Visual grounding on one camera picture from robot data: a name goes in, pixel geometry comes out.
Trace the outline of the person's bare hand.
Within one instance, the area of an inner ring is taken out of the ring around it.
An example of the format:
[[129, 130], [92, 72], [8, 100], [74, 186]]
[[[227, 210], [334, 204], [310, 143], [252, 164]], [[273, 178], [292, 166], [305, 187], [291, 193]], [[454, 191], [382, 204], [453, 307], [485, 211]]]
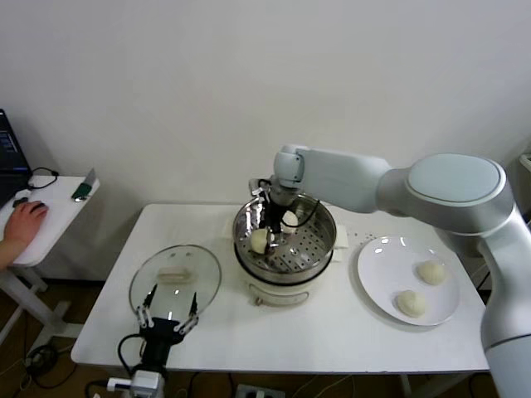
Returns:
[[2, 245], [17, 251], [26, 249], [46, 218], [48, 207], [41, 201], [18, 205], [4, 227]]

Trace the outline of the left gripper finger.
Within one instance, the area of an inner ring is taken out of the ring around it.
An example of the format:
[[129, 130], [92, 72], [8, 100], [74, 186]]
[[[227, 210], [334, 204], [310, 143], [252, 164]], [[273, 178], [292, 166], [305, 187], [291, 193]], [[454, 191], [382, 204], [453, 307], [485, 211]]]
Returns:
[[154, 295], [157, 291], [157, 285], [155, 284], [148, 292], [143, 302], [136, 308], [136, 318], [141, 328], [153, 328], [154, 320], [150, 312], [150, 306], [153, 302]]
[[197, 304], [197, 294], [194, 294], [192, 297], [192, 304], [190, 306], [188, 319], [184, 323], [180, 323], [173, 330], [176, 333], [189, 333], [192, 331], [198, 323], [198, 304]]

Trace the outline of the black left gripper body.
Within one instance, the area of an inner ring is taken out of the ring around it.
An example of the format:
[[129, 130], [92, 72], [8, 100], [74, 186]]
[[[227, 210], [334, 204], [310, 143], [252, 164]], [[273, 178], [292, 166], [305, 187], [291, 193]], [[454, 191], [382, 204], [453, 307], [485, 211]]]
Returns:
[[141, 328], [140, 336], [145, 342], [141, 364], [151, 367], [166, 366], [171, 348], [184, 339], [180, 327], [179, 321], [154, 318], [152, 327]]

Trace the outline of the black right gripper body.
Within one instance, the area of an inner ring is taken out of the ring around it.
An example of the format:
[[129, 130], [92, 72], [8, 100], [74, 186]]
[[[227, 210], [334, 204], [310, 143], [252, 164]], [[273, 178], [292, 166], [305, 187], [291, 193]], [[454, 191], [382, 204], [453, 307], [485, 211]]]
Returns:
[[286, 213], [286, 207], [278, 205], [273, 201], [265, 204], [264, 222], [272, 233], [281, 233], [281, 221]]

